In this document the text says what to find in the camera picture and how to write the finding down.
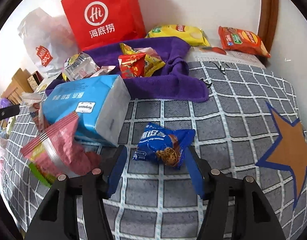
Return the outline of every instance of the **white wall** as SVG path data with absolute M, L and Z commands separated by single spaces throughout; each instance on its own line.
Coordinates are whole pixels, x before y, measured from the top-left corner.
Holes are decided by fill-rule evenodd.
M 209 38 L 218 39 L 218 26 L 231 26 L 257 32 L 261 0 L 139 0 L 147 31 L 159 24 L 194 25 Z M 60 0 L 23 0 L 0 32 L 0 95 L 21 67 L 36 67 L 27 56 L 17 27 L 33 9 L 41 7 L 51 16 L 63 15 Z
M 279 16 L 268 68 L 290 81 L 300 119 L 307 129 L 307 21 L 290 0 L 279 1 Z

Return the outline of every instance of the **tissue package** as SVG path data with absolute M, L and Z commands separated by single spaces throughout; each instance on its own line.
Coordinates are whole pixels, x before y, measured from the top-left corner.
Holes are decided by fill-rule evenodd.
M 72 111 L 79 115 L 76 139 L 117 146 L 130 95 L 120 75 L 105 75 L 56 86 L 43 104 L 49 123 Z

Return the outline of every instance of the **red paper bag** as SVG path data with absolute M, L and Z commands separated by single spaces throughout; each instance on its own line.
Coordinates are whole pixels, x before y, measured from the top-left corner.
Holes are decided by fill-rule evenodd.
M 138 0 L 62 0 L 81 50 L 146 35 Z

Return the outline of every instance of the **orange snack bag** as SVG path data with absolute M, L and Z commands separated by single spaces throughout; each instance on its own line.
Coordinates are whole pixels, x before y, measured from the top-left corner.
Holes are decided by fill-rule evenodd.
M 261 38 L 253 32 L 220 26 L 218 34 L 223 49 L 238 50 L 252 55 L 271 57 Z

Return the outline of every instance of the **purple towel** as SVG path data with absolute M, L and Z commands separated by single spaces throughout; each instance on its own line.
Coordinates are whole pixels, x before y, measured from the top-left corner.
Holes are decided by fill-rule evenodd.
M 124 41 L 132 48 L 152 47 L 166 65 L 152 77 L 124 79 L 132 99 L 178 99 L 193 102 L 208 100 L 208 89 L 203 81 L 188 76 L 189 67 L 183 60 L 190 45 L 177 37 L 147 38 Z M 111 74 L 120 74 L 118 56 L 122 54 L 119 43 L 85 51 L 98 66 L 115 65 Z
M 54 88 L 60 84 L 66 83 L 66 81 L 64 81 L 63 79 L 55 79 L 53 80 L 48 87 L 46 87 L 45 93 L 47 96 L 49 96 L 52 91 L 54 90 Z

